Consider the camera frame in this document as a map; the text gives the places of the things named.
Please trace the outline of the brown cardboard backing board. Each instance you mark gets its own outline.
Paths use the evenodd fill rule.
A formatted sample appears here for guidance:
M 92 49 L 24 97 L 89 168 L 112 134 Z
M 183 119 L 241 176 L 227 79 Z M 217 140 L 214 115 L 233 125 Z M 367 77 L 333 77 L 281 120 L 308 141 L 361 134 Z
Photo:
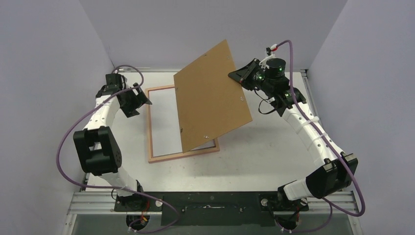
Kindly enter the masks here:
M 188 152 L 252 121 L 241 85 L 223 40 L 177 72 L 174 78 L 183 152 Z

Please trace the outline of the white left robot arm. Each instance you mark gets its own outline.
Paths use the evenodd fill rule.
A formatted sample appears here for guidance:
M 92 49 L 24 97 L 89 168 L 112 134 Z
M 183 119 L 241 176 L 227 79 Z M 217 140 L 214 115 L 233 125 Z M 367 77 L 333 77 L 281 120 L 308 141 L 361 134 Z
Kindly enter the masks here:
M 125 76 L 118 73 L 106 75 L 106 84 L 96 94 L 95 102 L 97 109 L 87 125 L 73 134 L 81 167 L 115 188 L 118 205 L 143 210 L 148 199 L 142 194 L 140 183 L 122 167 L 122 153 L 111 126 L 118 111 L 131 118 L 139 115 L 138 108 L 152 102 L 138 83 L 129 87 Z

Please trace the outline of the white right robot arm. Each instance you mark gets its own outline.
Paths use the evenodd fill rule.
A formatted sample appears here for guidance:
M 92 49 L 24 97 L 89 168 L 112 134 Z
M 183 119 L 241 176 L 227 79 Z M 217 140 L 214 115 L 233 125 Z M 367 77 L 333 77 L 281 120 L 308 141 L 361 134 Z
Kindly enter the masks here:
M 273 58 L 261 65 L 253 59 L 241 69 L 232 71 L 228 77 L 249 91 L 262 91 L 265 101 L 273 107 L 299 136 L 317 167 L 301 180 L 277 189 L 277 205 L 289 210 L 301 199 L 321 199 L 352 184 L 352 176 L 358 165 L 353 154 L 346 154 L 337 146 L 313 115 L 306 98 L 299 89 L 291 87 L 285 75 L 286 62 Z

